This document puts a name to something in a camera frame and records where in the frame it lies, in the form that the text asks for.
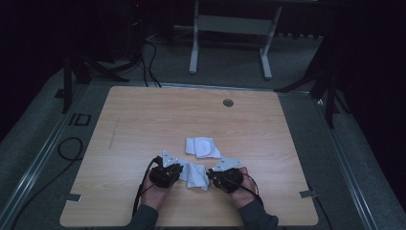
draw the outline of round hole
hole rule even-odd
[[[231,99],[225,99],[225,100],[223,101],[223,104],[224,104],[224,106],[231,107],[231,106],[234,105],[234,102],[233,102],[233,100],[231,100]]]

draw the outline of metal frame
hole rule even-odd
[[[194,1],[194,25],[191,65],[189,72],[197,72],[197,61],[199,55],[198,33],[199,31],[214,31],[225,33],[239,33],[247,35],[266,35],[266,43],[259,49],[259,57],[262,63],[263,76],[270,80],[272,78],[269,66],[268,52],[272,38],[281,15],[282,7],[277,7],[273,20],[223,17],[199,14],[199,0]]]

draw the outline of white cloth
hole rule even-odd
[[[209,189],[209,177],[206,175],[206,167],[204,165],[196,165],[192,162],[179,159],[178,163],[183,166],[179,179],[188,182],[189,188],[201,188],[204,191]]]
[[[197,158],[222,158],[221,152],[215,146],[214,139],[211,137],[186,138],[185,152],[194,154]]]

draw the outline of black cable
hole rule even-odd
[[[147,180],[147,175],[148,175],[149,169],[151,168],[153,163],[158,164],[158,158],[159,158],[159,156],[153,158],[151,160],[151,162],[149,162],[149,165],[147,166],[146,172],[144,173],[143,181],[141,182],[140,187],[138,187],[138,192],[137,192],[137,195],[135,196],[134,206],[132,208],[132,217],[134,217],[135,213],[137,213],[138,203],[140,202],[141,195],[143,193],[145,193],[148,189],[152,188],[152,186],[155,185],[155,184],[153,184],[152,186],[149,186],[147,189],[145,189],[143,191],[144,184],[146,183],[146,180]]]
[[[79,144],[80,144],[78,154],[77,154],[74,158],[69,158],[69,157],[64,156],[64,155],[62,154],[61,150],[60,150],[60,147],[62,146],[62,144],[64,144],[64,143],[67,142],[67,141],[70,141],[70,140],[76,140],[76,141],[78,141]],[[27,202],[25,202],[25,204],[21,207],[20,211],[18,212],[17,216],[15,217],[14,222],[12,223],[11,229],[14,229],[14,228],[15,228],[15,225],[17,224],[18,220],[20,219],[20,217],[21,217],[21,215],[23,214],[24,210],[28,207],[28,205],[29,205],[38,195],[40,195],[42,192],[44,192],[44,190],[47,189],[52,183],[54,183],[55,180],[57,180],[61,175],[63,175],[66,171],[68,171],[69,168],[71,168],[72,165],[73,165],[75,162],[77,162],[77,161],[83,159],[83,157],[80,157],[82,150],[83,150],[83,143],[82,143],[81,140],[80,140],[79,138],[77,138],[77,137],[70,137],[70,138],[67,138],[67,139],[63,140],[61,143],[59,143],[59,146],[57,147],[57,152],[58,152],[59,156],[61,156],[64,160],[67,160],[67,161],[70,162],[69,165],[68,165],[62,172],[60,172],[57,176],[55,176],[50,182],[48,182],[46,185],[44,185],[38,192],[36,192],[29,200],[27,200]]]
[[[144,82],[146,83],[146,86],[148,87],[148,85],[147,85],[147,71],[148,71],[149,76],[151,77],[151,79],[154,82],[155,86],[158,85],[159,87],[162,87],[161,83],[156,79],[156,76],[152,73],[152,62],[155,60],[155,57],[156,57],[156,46],[154,44],[152,44],[151,42],[147,41],[147,40],[146,40],[146,44],[152,46],[152,48],[154,49],[154,52],[153,52],[153,55],[152,55],[152,58],[151,58],[151,60],[149,62],[148,67],[146,65],[146,61],[144,60],[144,57],[142,57],[143,66],[144,66]]]
[[[259,201],[259,203],[260,203],[260,204],[262,205],[262,207],[263,207],[263,201],[262,201],[262,198],[260,198],[260,196],[259,196],[259,189],[258,189],[257,182],[255,182],[254,178],[251,177],[250,175],[248,175],[248,174],[246,174],[246,173],[243,173],[243,175],[247,175],[247,176],[254,182],[254,184],[255,184],[255,186],[256,186],[256,190],[257,190],[256,193],[254,193],[254,192],[251,191],[250,189],[248,189],[248,188],[246,188],[246,187],[244,187],[244,186],[242,186],[242,185],[240,185],[240,184],[237,184],[237,183],[234,182],[233,180],[230,180],[230,179],[227,179],[227,178],[226,178],[226,181],[228,181],[228,182],[230,182],[230,183],[232,183],[232,184],[238,185],[239,188],[241,188],[241,189],[247,191],[248,193],[252,194],[252,195],[255,197],[255,199],[256,199],[257,201]]]
[[[312,191],[313,189],[311,188],[311,185],[308,183],[308,181],[306,181],[306,183],[307,183],[308,188]],[[323,215],[325,215],[325,217],[326,217],[326,221],[327,221],[327,224],[328,224],[328,228],[329,228],[330,230],[332,230],[331,221],[330,221],[330,219],[329,219],[329,217],[328,217],[328,215],[327,215],[327,212],[326,212],[325,208],[324,208],[323,205],[322,205],[322,202],[320,202],[319,197],[316,196],[316,197],[314,197],[314,198],[316,199],[317,203],[319,204],[320,209],[322,209]]]

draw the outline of gray sleeve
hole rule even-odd
[[[126,230],[152,230],[158,220],[158,211],[141,204],[131,222],[124,227]]]
[[[238,211],[247,230],[278,229],[278,217],[267,214],[257,200],[239,208]]]

